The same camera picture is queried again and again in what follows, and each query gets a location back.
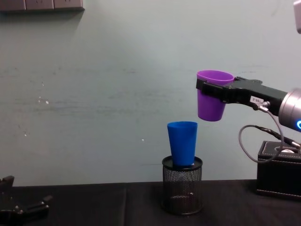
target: black mesh container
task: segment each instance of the black mesh container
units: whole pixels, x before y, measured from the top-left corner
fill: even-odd
[[[201,179],[203,162],[195,157],[194,164],[188,167],[173,165],[171,156],[163,164],[162,207],[172,214],[190,215],[203,208]]]

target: table surface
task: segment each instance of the table surface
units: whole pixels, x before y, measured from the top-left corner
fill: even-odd
[[[294,226],[301,202],[254,193],[255,180],[203,181],[203,210],[174,216],[160,207],[162,183],[15,187],[13,196],[33,203],[51,194],[47,219],[28,226]]]

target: purple cup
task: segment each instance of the purple cup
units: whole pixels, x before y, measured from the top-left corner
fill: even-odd
[[[200,71],[197,78],[207,80],[216,85],[225,85],[234,81],[234,76],[220,71]],[[202,94],[198,89],[198,117],[205,121],[219,121],[225,109],[225,105],[217,98]]]

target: leather box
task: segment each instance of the leather box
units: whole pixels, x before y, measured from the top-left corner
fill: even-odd
[[[264,141],[258,160],[269,159],[279,142]],[[263,195],[301,199],[301,154],[282,152],[275,160],[257,165],[256,191]]]

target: wall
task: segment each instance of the wall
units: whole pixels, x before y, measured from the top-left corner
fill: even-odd
[[[298,86],[292,2],[86,0],[84,13],[1,16],[1,177],[26,186],[160,181],[166,124],[191,120],[204,179],[255,178],[238,130],[275,128],[272,120],[229,105],[220,122],[201,121],[196,71]],[[254,156],[264,139],[273,140],[244,133]]]

